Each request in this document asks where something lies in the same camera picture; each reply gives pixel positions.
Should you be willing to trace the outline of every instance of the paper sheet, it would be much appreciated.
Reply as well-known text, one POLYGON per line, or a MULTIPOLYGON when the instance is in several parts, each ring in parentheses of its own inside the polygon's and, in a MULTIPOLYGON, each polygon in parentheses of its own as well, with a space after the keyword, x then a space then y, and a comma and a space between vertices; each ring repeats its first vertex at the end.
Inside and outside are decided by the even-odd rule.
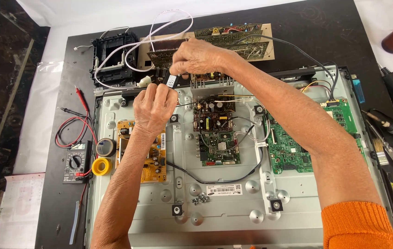
POLYGON ((6 181, 1 201, 0 248, 33 249, 44 173, 6 176, 6 181))

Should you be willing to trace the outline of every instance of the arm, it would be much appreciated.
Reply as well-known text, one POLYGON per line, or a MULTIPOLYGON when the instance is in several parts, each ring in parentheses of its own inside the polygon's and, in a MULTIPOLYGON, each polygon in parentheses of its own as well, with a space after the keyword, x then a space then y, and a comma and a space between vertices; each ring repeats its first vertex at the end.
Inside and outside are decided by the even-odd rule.
POLYGON ((235 52, 197 39, 182 43, 170 68, 174 75, 213 71, 223 72, 246 87, 310 152, 321 209, 348 201, 381 204, 355 140, 303 93, 255 68, 235 52))
POLYGON ((175 110, 178 93, 149 84, 134 100, 136 126, 96 214, 92 249, 128 249, 128 231, 137 206, 144 160, 155 137, 175 110))

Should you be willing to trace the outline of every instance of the hand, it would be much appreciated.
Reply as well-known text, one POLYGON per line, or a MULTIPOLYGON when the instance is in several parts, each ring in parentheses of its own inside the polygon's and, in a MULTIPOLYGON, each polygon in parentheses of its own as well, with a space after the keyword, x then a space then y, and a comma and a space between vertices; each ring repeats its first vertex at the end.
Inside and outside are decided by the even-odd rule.
POLYGON ((164 129, 177 106, 178 93, 172 88, 150 83, 134 99, 135 128, 148 139, 155 139, 164 129))
POLYGON ((226 73, 224 65, 231 59, 237 58, 241 57, 231 50, 191 38, 188 42, 181 43, 178 51, 173 54, 173 63, 169 71, 172 75, 185 72, 190 74, 226 73))

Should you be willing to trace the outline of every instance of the yellow tape roll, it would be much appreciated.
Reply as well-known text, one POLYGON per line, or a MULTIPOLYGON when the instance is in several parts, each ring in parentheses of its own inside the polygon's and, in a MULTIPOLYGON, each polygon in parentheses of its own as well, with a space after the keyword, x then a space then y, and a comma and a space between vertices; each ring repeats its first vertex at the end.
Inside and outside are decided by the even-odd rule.
POLYGON ((105 157, 99 157, 95 159, 95 161, 92 163, 92 172, 95 175, 105 175, 109 173, 111 169, 112 169, 112 163, 110 159, 105 157), (100 169, 101 164, 104 164, 104 169, 100 169))

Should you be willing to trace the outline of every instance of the digital multimeter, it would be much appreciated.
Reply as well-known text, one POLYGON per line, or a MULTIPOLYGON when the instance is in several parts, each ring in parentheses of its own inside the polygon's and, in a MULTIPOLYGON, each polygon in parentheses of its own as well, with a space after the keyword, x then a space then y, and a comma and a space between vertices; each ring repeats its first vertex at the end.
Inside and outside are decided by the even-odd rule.
POLYGON ((90 141, 80 141, 67 149, 64 165, 64 184, 83 184, 87 179, 76 181, 77 173, 86 173, 90 167, 90 141))

